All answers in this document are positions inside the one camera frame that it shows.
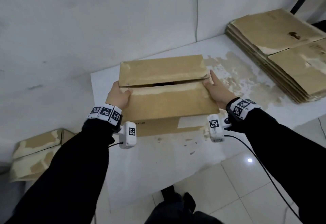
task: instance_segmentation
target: flattened cardboard box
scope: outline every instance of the flattened cardboard box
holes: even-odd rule
[[[12,155],[11,181],[38,179],[61,145],[74,135],[61,128],[18,142]]]
[[[119,86],[133,89],[123,122],[136,123],[137,136],[199,130],[205,115],[219,112],[206,78],[202,55],[122,62]]]
[[[227,26],[226,35],[295,102],[315,101],[325,96],[324,32],[279,9],[236,19]],[[319,48],[319,55],[312,52],[312,47]],[[315,64],[314,69],[301,58],[307,54],[313,58],[310,61]]]

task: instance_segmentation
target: white sensor device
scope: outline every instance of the white sensor device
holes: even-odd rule
[[[209,133],[213,143],[223,142],[224,129],[231,126],[228,118],[223,119],[223,122],[220,121],[218,114],[208,115],[207,120],[209,122]]]
[[[119,133],[119,144],[120,148],[132,148],[137,143],[137,135],[136,135],[136,124],[133,122],[127,121],[123,126],[120,126],[121,130]]]

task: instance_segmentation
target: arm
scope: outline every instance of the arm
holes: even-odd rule
[[[204,82],[222,109],[237,97],[223,86],[211,72],[214,84]],[[251,110],[244,120],[230,118],[232,130],[245,133],[254,152],[265,168],[283,186],[298,205],[300,218],[312,221],[323,213],[324,204],[318,199],[326,196],[324,167],[326,149],[287,128],[259,108]]]
[[[106,103],[123,109],[131,91],[115,82]],[[20,200],[7,223],[90,223],[108,168],[113,126],[88,119]]]

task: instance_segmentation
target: black pants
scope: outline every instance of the black pants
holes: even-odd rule
[[[175,193],[169,201],[163,201],[152,211],[145,224],[151,223],[204,223],[223,224],[213,216],[209,216],[201,211],[191,213],[185,208],[180,194]]]

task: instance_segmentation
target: white table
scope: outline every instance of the white table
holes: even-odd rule
[[[147,57],[154,59],[202,54],[206,65],[236,95],[257,103],[290,128],[326,114],[326,98],[318,102],[293,103],[267,75],[225,35],[200,41]],[[112,83],[119,79],[120,66],[91,74],[94,102],[105,102]],[[245,135],[230,132],[249,145]],[[201,131],[141,137],[132,149],[110,148],[106,176],[111,210],[135,202],[148,194],[187,178],[194,173],[230,158],[246,148],[227,138],[212,143],[208,128]]]

